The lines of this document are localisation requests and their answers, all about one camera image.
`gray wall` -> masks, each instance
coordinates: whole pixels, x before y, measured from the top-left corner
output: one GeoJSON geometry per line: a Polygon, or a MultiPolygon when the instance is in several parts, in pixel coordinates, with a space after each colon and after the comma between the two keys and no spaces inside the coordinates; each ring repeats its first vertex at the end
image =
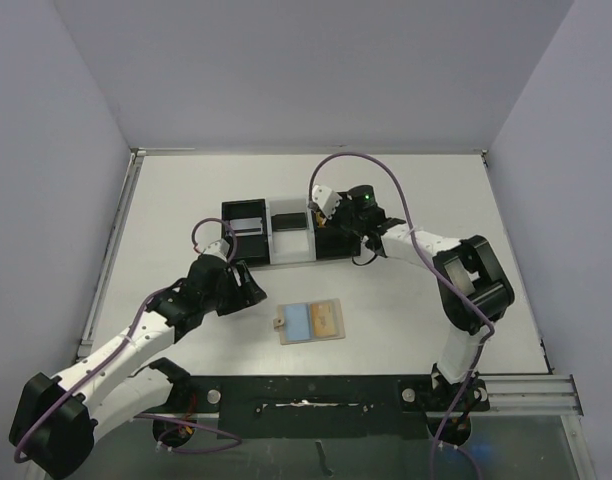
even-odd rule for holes
{"type": "Polygon", "coordinates": [[[488,147],[571,0],[56,0],[128,143],[488,147]]]}
{"type": "Polygon", "coordinates": [[[129,152],[48,0],[0,2],[0,480],[24,382],[72,361],[129,152]]]}
{"type": "Polygon", "coordinates": [[[490,153],[546,348],[612,479],[612,0],[577,0],[490,153]]]}

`black cable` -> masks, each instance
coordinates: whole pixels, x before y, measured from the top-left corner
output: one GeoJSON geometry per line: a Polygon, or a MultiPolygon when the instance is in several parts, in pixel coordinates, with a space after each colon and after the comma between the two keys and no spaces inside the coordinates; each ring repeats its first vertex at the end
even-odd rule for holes
{"type": "Polygon", "coordinates": [[[357,263],[357,261],[355,261],[355,257],[351,257],[350,261],[353,263],[353,265],[355,265],[356,267],[365,267],[366,265],[370,265],[371,263],[373,263],[375,260],[377,260],[377,257],[379,257],[379,255],[377,255],[376,253],[373,254],[373,258],[371,258],[370,260],[368,260],[365,263],[357,263]]]}

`purple cable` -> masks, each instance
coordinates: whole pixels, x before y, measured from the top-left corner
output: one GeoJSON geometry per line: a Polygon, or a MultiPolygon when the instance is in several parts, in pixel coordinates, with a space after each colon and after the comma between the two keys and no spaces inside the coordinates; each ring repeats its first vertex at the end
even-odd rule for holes
{"type": "MultiPolygon", "coordinates": [[[[179,418],[170,418],[170,417],[162,417],[160,415],[152,415],[150,413],[142,413],[137,415],[135,418],[142,418],[145,420],[159,420],[162,422],[173,423],[175,425],[181,425],[183,427],[196,428],[198,430],[203,430],[205,432],[214,433],[215,435],[221,435],[223,437],[228,437],[233,440],[232,443],[227,445],[220,445],[218,447],[209,447],[209,448],[199,448],[199,449],[189,449],[189,448],[174,448],[171,450],[173,453],[179,453],[181,455],[199,455],[204,453],[217,453],[223,452],[224,450],[229,450],[231,448],[238,447],[242,444],[242,439],[235,434],[224,432],[217,428],[212,428],[207,425],[200,425],[199,423],[187,422],[186,420],[180,420],[179,418]]],[[[171,428],[162,433],[159,437],[157,437],[157,441],[161,442],[162,439],[171,432],[177,430],[178,427],[171,428]]]]}
{"type": "Polygon", "coordinates": [[[130,324],[128,328],[128,333],[126,334],[122,342],[119,344],[117,349],[113,353],[111,353],[102,363],[100,363],[97,367],[92,369],[90,373],[86,374],[86,376],[84,376],[79,382],[73,385],[70,388],[70,390],[64,393],[64,395],[62,395],[59,398],[59,400],[57,400],[53,405],[51,405],[48,408],[48,410],[46,410],[44,414],[41,417],[39,417],[39,419],[37,419],[37,421],[33,424],[33,426],[30,427],[28,431],[24,434],[24,436],[21,438],[21,440],[17,444],[17,447],[15,448],[15,455],[13,456],[13,460],[15,461],[15,463],[24,463],[30,460],[30,457],[28,456],[23,457],[23,458],[21,456],[24,450],[24,447],[26,447],[26,444],[28,443],[28,440],[44,424],[44,422],[48,419],[48,417],[50,417],[53,413],[55,413],[55,411],[59,407],[61,407],[64,404],[64,402],[66,402],[66,400],[68,400],[75,392],[77,392],[80,388],[82,388],[84,385],[90,382],[95,375],[97,375],[104,368],[106,368],[108,364],[110,364],[113,360],[115,360],[115,358],[117,358],[117,356],[120,353],[122,353],[124,348],[126,348],[126,345],[128,345],[128,343],[130,342],[130,339],[135,333],[135,330],[137,330],[137,326],[139,325],[139,319],[141,318],[142,314],[146,310],[146,306],[153,299],[153,297],[162,293],[165,290],[168,290],[169,288],[177,287],[178,284],[179,284],[179,280],[168,288],[162,288],[161,290],[157,290],[156,292],[151,293],[144,299],[139,309],[137,310],[137,313],[135,314],[135,318],[133,319],[132,323],[130,324]]]}
{"type": "MultiPolygon", "coordinates": [[[[417,243],[417,238],[415,237],[415,234],[414,234],[415,225],[413,224],[413,220],[412,220],[412,218],[410,216],[410,211],[408,209],[408,203],[406,202],[406,196],[404,195],[404,190],[402,189],[402,186],[400,185],[399,181],[397,180],[397,177],[395,177],[395,174],[392,172],[392,170],[390,168],[388,168],[380,160],[377,160],[375,157],[372,157],[371,155],[367,155],[365,153],[358,153],[358,152],[339,152],[339,153],[333,153],[332,155],[329,155],[324,160],[319,162],[319,164],[317,165],[317,167],[315,167],[315,170],[313,171],[313,174],[310,177],[310,182],[308,183],[308,202],[309,202],[309,204],[313,200],[312,195],[313,195],[313,186],[315,184],[315,177],[317,176],[319,171],[322,169],[322,167],[324,165],[326,165],[328,162],[330,162],[331,160],[333,160],[334,158],[345,157],[345,156],[359,157],[359,158],[363,158],[365,160],[368,160],[369,162],[372,162],[372,163],[380,166],[382,168],[382,170],[384,170],[388,174],[388,176],[391,178],[391,180],[395,184],[395,188],[397,189],[397,193],[399,193],[399,198],[400,198],[400,200],[402,202],[402,207],[404,208],[404,216],[406,217],[406,222],[408,223],[408,228],[410,228],[410,230],[411,230],[410,241],[413,244],[413,248],[415,249],[415,252],[417,252],[417,255],[419,256],[421,261],[424,263],[426,268],[428,268],[428,270],[430,270],[430,272],[433,275],[435,275],[435,277],[437,277],[437,279],[440,282],[442,282],[446,286],[446,288],[448,288],[462,302],[464,302],[464,304],[470,310],[472,310],[472,312],[475,315],[477,315],[477,317],[489,329],[489,332],[482,337],[482,339],[481,339],[481,341],[479,343],[479,347],[477,348],[477,353],[475,354],[475,359],[473,360],[473,363],[471,364],[471,366],[469,367],[468,371],[466,372],[466,378],[462,382],[459,390],[457,391],[457,394],[455,395],[455,398],[453,398],[453,401],[451,402],[450,406],[448,407],[448,410],[446,410],[446,413],[444,414],[444,417],[442,418],[442,421],[439,424],[439,428],[437,429],[437,432],[435,433],[435,436],[433,437],[433,445],[432,445],[431,450],[430,450],[430,459],[429,459],[429,462],[430,462],[430,478],[431,478],[431,480],[434,480],[434,478],[435,478],[435,465],[434,465],[434,463],[435,463],[435,452],[437,451],[437,444],[439,443],[438,442],[439,437],[441,436],[441,434],[442,434],[442,432],[444,430],[444,427],[446,426],[446,422],[448,422],[448,419],[450,418],[450,414],[453,412],[453,410],[455,410],[455,407],[459,403],[459,400],[461,399],[462,395],[466,391],[466,388],[468,387],[468,383],[470,382],[471,374],[475,371],[475,368],[477,367],[477,363],[479,362],[479,359],[480,359],[480,357],[482,355],[482,352],[484,351],[484,344],[486,343],[486,341],[490,337],[492,337],[495,334],[495,326],[493,325],[493,322],[491,322],[488,319],[488,317],[484,314],[484,312],[482,312],[479,308],[477,308],[477,305],[475,305],[466,295],[464,295],[448,279],[444,278],[444,276],[441,273],[439,273],[439,271],[433,266],[431,261],[428,260],[428,258],[426,258],[426,255],[424,254],[424,252],[422,251],[421,247],[417,243]]],[[[482,478],[481,477],[481,471],[479,470],[479,468],[477,468],[477,475],[478,475],[478,477],[480,479],[482,478]]]]}
{"type": "Polygon", "coordinates": [[[193,242],[193,248],[197,252],[197,247],[199,246],[199,243],[197,243],[197,240],[195,239],[197,230],[199,230],[199,227],[209,222],[215,222],[215,223],[221,224],[226,229],[226,231],[230,233],[230,236],[233,237],[233,248],[231,249],[230,255],[228,255],[228,259],[227,259],[228,263],[230,263],[233,260],[233,258],[235,258],[235,255],[237,255],[237,235],[235,235],[235,230],[233,230],[233,227],[231,227],[228,222],[225,222],[221,218],[214,218],[214,217],[205,218],[204,220],[201,220],[200,222],[197,223],[197,225],[193,227],[193,231],[190,233],[190,241],[193,242]]]}

